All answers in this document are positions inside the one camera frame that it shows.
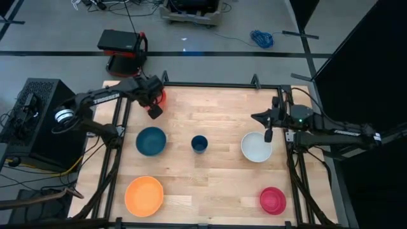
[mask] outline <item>concrete floor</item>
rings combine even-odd
[[[254,44],[250,31],[264,32],[298,31],[290,14],[288,0],[226,0],[232,10],[223,14],[221,25],[212,29],[175,23],[168,24],[159,16],[158,10],[148,17],[133,17],[135,29],[144,31],[149,39],[149,51],[154,52],[279,52],[304,53],[301,39],[276,34],[273,48],[264,50],[249,46],[235,39],[225,39],[215,33],[239,38]],[[312,53],[333,53],[376,0],[323,0],[320,1],[306,33],[320,36],[309,39]],[[150,4],[131,5],[133,15],[151,12]],[[25,20],[25,25],[11,25],[0,40],[0,51],[97,51],[97,42],[104,29],[132,31],[127,17],[110,12],[87,12],[79,5],[76,11],[69,0],[25,0],[15,20]],[[27,78],[59,78],[74,92],[96,89],[104,80],[119,80],[104,70],[108,57],[16,57],[0,56],[1,85],[0,113],[9,110]],[[326,59],[313,59],[318,70]],[[296,73],[311,77],[305,58],[281,57],[149,57],[144,66],[147,74],[167,70],[172,81],[248,83],[254,73],[264,84],[308,85],[290,77]],[[3,169],[2,174],[19,181],[38,178],[37,174]],[[333,178],[333,194],[340,223],[347,220],[336,191]],[[12,184],[0,177],[2,185]],[[30,183],[31,188],[56,185],[54,181]],[[22,186],[1,188],[1,200],[14,199]],[[10,211],[0,212],[0,223],[7,223]]]

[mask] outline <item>blue wire bundle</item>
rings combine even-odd
[[[259,30],[251,31],[250,37],[262,48],[270,48],[274,45],[273,36],[268,32],[261,32]]]

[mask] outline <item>wooden tabletop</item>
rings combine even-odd
[[[104,86],[117,83],[105,81]],[[132,103],[110,221],[122,217],[124,222],[143,223],[284,225],[284,221],[291,221],[295,225],[283,131],[273,130],[272,155],[263,163],[248,161],[240,149],[240,142],[247,133],[264,133],[263,126],[250,115],[270,108],[277,91],[203,87],[166,87],[165,91],[164,114],[156,120],[152,120],[137,102]],[[295,90],[293,98],[296,104],[311,107],[305,94]],[[94,120],[111,123],[115,103],[98,105]],[[160,127],[167,135],[165,151],[157,157],[143,156],[135,147],[138,133],[151,126]],[[191,148],[191,140],[196,135],[204,135],[209,141],[208,149],[202,155],[195,154]],[[88,148],[95,141],[90,139]],[[104,151],[102,147],[83,166],[76,189],[85,199],[72,200],[69,216],[78,213],[95,192]],[[320,150],[311,149],[311,152],[324,159]],[[305,155],[305,164],[313,198],[327,217],[337,222],[325,168],[310,155]],[[163,205],[146,218],[129,213],[124,203],[127,186],[139,176],[157,178],[164,189]],[[279,188],[287,198],[287,207],[278,216],[267,214],[259,205],[259,194],[269,186]],[[107,189],[102,197],[100,217],[104,213],[106,196]],[[307,222],[301,193],[300,198],[303,219]]]

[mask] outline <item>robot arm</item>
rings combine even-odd
[[[130,101],[138,101],[142,107],[148,107],[148,115],[155,119],[163,113],[158,106],[158,98],[162,96],[162,91],[162,82],[157,76],[153,76],[148,79],[128,78],[115,86],[77,94],[56,109],[55,120],[58,125],[52,132],[62,134],[71,129],[93,132],[99,135],[105,144],[115,148],[120,144],[120,130],[112,124],[102,125],[85,118],[85,110],[91,106],[124,97]]]
[[[314,113],[304,105],[292,105],[290,114],[273,98],[273,108],[252,118],[266,128],[265,141],[272,140],[272,127],[293,130],[287,137],[296,150],[307,150],[314,146],[332,144],[354,144],[363,149],[371,149],[381,144],[380,134],[368,125],[355,125],[333,121],[326,116]]]

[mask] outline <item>dark blue cup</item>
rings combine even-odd
[[[206,137],[198,135],[192,138],[191,145],[195,153],[203,153],[208,147],[208,140]]]

